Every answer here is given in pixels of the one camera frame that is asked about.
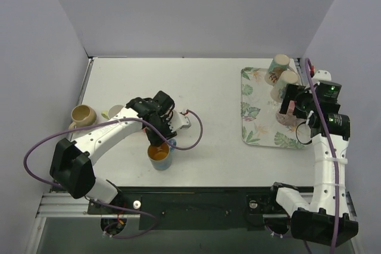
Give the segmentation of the blue glazed mug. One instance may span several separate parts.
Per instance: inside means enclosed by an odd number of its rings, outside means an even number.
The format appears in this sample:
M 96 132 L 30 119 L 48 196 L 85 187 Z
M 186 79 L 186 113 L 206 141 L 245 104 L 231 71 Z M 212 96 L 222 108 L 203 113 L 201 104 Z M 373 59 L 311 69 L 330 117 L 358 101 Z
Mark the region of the blue glazed mug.
M 150 145 L 147 150 L 147 156 L 154 167 L 158 171 L 168 169 L 172 163 L 172 154 L 174 147 L 164 142 L 160 146 Z

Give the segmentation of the pink patterned mug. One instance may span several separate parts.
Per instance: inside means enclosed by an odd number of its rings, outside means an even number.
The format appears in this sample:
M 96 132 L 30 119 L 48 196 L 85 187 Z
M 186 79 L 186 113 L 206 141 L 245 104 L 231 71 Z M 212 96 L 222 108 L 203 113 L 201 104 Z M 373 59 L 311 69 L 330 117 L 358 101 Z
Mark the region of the pink patterned mug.
M 277 122 L 283 126 L 295 126 L 298 122 L 298 119 L 295 115 L 293 115 L 294 109 L 295 102 L 290 101 L 286 114 L 281 114 L 279 111 L 276 113 Z

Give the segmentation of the light green mug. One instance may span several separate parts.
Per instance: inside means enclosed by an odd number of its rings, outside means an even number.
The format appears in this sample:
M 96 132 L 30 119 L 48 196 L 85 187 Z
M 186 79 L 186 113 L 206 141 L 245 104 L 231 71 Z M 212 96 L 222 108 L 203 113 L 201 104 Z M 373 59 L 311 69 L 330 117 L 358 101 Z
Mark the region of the light green mug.
M 124 105 L 114 105 L 109 110 L 102 111 L 101 116 L 104 119 L 109 120 L 115 117 L 123 108 L 124 108 Z

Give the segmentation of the beige round mug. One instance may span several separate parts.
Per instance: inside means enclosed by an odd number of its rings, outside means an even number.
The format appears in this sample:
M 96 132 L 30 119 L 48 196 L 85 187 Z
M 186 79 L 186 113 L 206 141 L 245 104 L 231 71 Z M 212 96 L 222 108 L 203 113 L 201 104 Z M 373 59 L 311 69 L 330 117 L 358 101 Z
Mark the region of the beige round mug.
M 91 126 L 96 123 L 97 114 L 88 105 L 78 105 L 71 112 L 72 123 L 69 129 Z

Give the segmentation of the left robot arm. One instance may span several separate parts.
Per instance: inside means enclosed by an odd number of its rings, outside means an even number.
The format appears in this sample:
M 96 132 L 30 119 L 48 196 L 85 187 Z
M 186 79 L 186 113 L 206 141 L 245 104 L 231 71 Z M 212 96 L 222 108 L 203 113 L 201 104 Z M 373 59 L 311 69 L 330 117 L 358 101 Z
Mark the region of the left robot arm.
M 174 137 L 177 128 L 170 125 L 174 107 L 174 100 L 163 91 L 153 98 L 130 100 L 115 116 L 88 134 L 72 142 L 60 140 L 54 150 L 51 177 L 73 198 L 99 200 L 107 212 L 118 212 L 123 202 L 116 186 L 96 177 L 93 166 L 116 144 L 142 129 L 153 146 Z

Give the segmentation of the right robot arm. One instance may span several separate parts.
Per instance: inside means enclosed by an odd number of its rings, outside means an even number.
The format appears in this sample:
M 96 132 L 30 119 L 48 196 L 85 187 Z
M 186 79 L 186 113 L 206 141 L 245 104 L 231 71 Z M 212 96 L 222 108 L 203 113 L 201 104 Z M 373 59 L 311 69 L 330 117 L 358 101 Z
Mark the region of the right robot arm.
M 314 186 L 311 202 L 299 189 L 274 183 L 266 196 L 269 210 L 284 210 L 291 219 L 295 239 L 326 246 L 340 246 L 358 233 L 358 222 L 349 217 L 346 202 L 346 150 L 350 138 L 349 116 L 339 113 L 341 85 L 320 81 L 313 87 L 288 84 L 280 113 L 294 102 L 293 114 L 310 128 L 314 148 Z

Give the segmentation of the tall seahorse mug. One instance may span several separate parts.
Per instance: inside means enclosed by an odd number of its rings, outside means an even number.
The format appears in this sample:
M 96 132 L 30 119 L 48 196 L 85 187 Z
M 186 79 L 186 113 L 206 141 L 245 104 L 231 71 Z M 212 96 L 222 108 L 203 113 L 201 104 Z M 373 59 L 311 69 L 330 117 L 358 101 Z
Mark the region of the tall seahorse mug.
M 278 81 L 275 83 L 270 92 L 272 100 L 276 102 L 281 102 L 285 97 L 286 86 L 288 84 L 300 84 L 300 78 L 296 72 L 287 70 L 280 75 Z

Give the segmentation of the tall teal floral mug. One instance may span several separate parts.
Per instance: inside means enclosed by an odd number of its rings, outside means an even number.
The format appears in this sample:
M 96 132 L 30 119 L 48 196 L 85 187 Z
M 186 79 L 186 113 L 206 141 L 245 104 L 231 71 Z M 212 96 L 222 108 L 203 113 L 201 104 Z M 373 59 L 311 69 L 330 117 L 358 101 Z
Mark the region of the tall teal floral mug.
M 290 58 L 285 54 L 277 54 L 265 75 L 266 83 L 274 86 L 281 74 L 289 68 Z

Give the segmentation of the floral serving tray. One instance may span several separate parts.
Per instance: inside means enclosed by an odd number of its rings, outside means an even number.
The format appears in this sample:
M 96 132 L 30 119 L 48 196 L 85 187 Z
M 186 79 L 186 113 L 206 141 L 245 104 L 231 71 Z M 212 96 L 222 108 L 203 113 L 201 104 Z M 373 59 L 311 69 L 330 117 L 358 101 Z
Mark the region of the floral serving tray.
M 276 120 L 281 104 L 272 100 L 272 86 L 264 80 L 265 68 L 245 67 L 241 70 L 242 140 L 247 145 L 286 149 L 303 149 L 309 129 L 283 126 Z

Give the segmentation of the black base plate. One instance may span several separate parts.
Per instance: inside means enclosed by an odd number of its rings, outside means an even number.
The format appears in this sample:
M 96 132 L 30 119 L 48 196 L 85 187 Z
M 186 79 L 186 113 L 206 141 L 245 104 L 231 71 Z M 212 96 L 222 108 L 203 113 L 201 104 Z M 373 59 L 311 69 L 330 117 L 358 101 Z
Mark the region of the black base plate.
M 120 208 L 133 209 L 140 202 L 143 215 L 139 229 L 147 230 L 158 222 L 156 230 L 229 230 L 249 231 L 268 227 L 287 233 L 291 219 L 276 206 L 269 187 L 121 187 L 121 195 L 106 208 L 89 203 L 91 215 L 102 215 L 101 225 L 114 222 L 114 215 L 130 214 Z

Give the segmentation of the aluminium rail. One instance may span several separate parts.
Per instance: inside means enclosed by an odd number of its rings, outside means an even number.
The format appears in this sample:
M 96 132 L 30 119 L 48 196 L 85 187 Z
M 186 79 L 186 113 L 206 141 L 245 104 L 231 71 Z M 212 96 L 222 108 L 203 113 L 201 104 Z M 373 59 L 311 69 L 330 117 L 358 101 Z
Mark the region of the aluminium rail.
M 312 193 L 301 193 L 301 196 L 311 202 Z M 346 193 L 350 217 L 357 219 L 357 214 L 349 192 Z M 37 218 L 117 218 L 117 214 L 89 214 L 89 202 L 85 198 L 73 199 L 68 193 L 45 193 L 42 196 L 37 211 Z M 286 214 L 264 214 L 264 218 L 287 218 Z

